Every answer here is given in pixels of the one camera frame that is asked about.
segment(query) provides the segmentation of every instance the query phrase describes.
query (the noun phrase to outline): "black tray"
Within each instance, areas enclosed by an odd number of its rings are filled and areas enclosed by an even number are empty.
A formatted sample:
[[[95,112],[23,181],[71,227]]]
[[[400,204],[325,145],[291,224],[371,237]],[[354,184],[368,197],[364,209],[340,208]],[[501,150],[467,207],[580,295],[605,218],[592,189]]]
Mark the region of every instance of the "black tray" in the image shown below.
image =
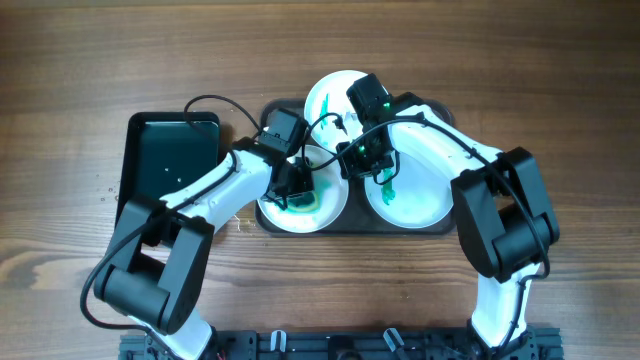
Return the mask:
[[[190,114],[193,122],[219,138],[216,114]],[[194,131],[184,122],[182,112],[134,114],[127,129],[116,222],[134,194],[159,199],[193,183],[216,165],[218,143]]]
[[[454,118],[447,107],[435,100],[425,100],[425,103],[440,119],[453,126]],[[279,99],[267,104],[260,116],[261,127],[268,126],[271,120],[270,115],[278,108],[285,108],[304,116],[304,99]],[[311,139],[309,144],[317,146]],[[455,227],[451,212],[436,224],[421,229],[405,229],[387,222],[369,205],[362,179],[349,181],[349,197],[340,215],[324,229],[308,234],[292,233],[280,229],[264,216],[257,202],[254,205],[254,215],[258,225],[276,237],[443,235]]]

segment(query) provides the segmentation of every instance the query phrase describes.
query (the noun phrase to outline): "wood grain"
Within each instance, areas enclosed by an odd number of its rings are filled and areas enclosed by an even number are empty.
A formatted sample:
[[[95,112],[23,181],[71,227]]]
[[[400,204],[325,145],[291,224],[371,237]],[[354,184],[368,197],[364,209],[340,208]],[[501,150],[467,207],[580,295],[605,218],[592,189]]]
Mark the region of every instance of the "wood grain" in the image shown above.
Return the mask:
[[[257,116],[340,69],[534,153],[562,235],[528,319],[560,327],[568,359],[640,357],[638,3],[96,3],[0,10],[1,359],[116,355],[120,334],[91,327],[78,296],[111,235],[132,114],[215,93]],[[229,106],[198,108],[251,134]],[[250,205],[215,241],[199,308],[218,329],[462,326],[475,304],[455,233],[275,239]]]

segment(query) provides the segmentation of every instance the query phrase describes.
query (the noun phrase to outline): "wooden surface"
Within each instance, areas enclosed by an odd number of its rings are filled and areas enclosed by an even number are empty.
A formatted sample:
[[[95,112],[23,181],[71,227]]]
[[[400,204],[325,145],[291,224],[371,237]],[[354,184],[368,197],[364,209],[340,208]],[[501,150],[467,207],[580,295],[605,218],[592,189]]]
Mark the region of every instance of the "wooden surface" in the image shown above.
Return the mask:
[[[29,3],[40,8],[0,10],[0,359],[115,357],[120,334],[85,321],[78,295],[111,235],[132,114],[215,93],[257,116],[340,69],[444,102],[483,143],[530,150],[562,235],[527,318],[560,327],[568,359],[640,358],[637,3]],[[198,109],[233,138],[252,133],[229,106]],[[209,258],[199,308],[218,329],[463,326],[473,310],[455,233],[275,239],[252,209]]]

